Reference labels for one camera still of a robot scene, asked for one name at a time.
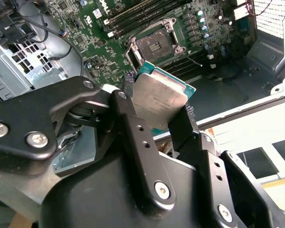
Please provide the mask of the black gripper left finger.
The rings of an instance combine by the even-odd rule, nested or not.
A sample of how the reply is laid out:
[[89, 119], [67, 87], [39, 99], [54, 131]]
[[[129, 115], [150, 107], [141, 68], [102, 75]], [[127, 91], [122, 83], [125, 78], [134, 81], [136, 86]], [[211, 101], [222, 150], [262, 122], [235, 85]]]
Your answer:
[[91, 126], [97, 130], [95, 162], [119, 139], [146, 207], [170, 211], [176, 193], [146, 122], [135, 112], [133, 86], [125, 81], [108, 93], [75, 76], [0, 102], [0, 171], [42, 174], [60, 153], [59, 137], [76, 126]]

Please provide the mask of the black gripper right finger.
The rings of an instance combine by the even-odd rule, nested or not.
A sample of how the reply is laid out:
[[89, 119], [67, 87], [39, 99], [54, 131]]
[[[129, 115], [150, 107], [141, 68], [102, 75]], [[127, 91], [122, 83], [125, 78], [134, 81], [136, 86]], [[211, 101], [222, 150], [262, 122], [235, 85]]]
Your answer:
[[184, 106], [169, 123], [179, 160], [196, 169], [199, 219], [205, 228], [244, 228], [236, 214], [224, 162], [216, 155], [214, 142], [201, 133]]

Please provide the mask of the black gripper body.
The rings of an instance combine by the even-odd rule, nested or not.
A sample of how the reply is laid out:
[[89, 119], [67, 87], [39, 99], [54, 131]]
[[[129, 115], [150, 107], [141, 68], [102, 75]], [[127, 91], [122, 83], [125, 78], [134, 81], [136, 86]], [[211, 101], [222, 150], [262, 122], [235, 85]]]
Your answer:
[[126, 158], [113, 155], [60, 181], [46, 196], [39, 219], [42, 228], [213, 228], [204, 215], [196, 170], [161, 156], [176, 192], [169, 212], [152, 212], [133, 184]]

